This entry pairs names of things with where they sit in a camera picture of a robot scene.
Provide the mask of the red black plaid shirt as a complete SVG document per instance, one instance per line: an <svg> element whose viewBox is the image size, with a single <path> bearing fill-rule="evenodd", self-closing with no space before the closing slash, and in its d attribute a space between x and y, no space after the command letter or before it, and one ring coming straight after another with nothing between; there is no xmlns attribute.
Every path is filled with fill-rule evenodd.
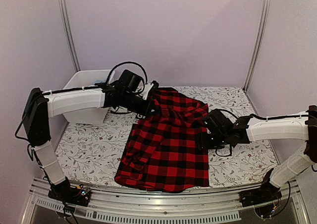
<svg viewBox="0 0 317 224"><path fill-rule="evenodd" d="M158 88L153 100L158 113L132 126L114 181L169 193L208 187L208 152L197 141L207 133L202 120L209 106L170 87Z"/></svg>

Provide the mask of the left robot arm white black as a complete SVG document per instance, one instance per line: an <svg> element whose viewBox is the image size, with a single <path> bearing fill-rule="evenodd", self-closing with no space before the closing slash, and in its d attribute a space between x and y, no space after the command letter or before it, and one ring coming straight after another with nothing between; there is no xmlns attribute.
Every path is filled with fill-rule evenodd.
<svg viewBox="0 0 317 224"><path fill-rule="evenodd" d="M65 90L57 94L31 90L19 128L24 127L29 145L47 179L55 185L54 192L62 201L70 201L73 189L64 182L63 173L51 144L49 119L60 114L85 109L123 107L130 112L148 116L159 111L153 99L147 95L120 92L110 86L104 89Z"/></svg>

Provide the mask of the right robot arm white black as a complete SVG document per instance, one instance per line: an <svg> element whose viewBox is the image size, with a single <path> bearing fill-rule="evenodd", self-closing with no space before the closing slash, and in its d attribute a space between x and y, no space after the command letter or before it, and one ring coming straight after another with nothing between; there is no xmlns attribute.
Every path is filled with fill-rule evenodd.
<svg viewBox="0 0 317 224"><path fill-rule="evenodd" d="M202 120L208 130L197 136L200 149L218 150L228 145L250 144L260 140L293 139L304 144L282 164L268 171L256 192L260 202L267 202L275 190L317 162L317 108L289 115L260 117L255 114L237 117L234 122L215 109Z"/></svg>

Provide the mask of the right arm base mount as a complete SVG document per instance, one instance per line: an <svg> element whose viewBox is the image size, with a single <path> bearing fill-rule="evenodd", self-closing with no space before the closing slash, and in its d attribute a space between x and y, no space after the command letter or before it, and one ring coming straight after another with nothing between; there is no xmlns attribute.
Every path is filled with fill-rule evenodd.
<svg viewBox="0 0 317 224"><path fill-rule="evenodd" d="M243 207L274 201L281 197L280 188L273 186L269 182L261 184L259 188L239 192L239 202Z"/></svg>

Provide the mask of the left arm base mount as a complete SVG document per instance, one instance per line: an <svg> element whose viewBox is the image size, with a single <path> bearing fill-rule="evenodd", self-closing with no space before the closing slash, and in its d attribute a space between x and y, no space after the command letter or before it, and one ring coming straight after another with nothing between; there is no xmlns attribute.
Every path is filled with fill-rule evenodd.
<svg viewBox="0 0 317 224"><path fill-rule="evenodd" d="M48 197L67 204L87 207L91 199L91 188L79 184L71 186L68 180L53 185L48 193Z"/></svg>

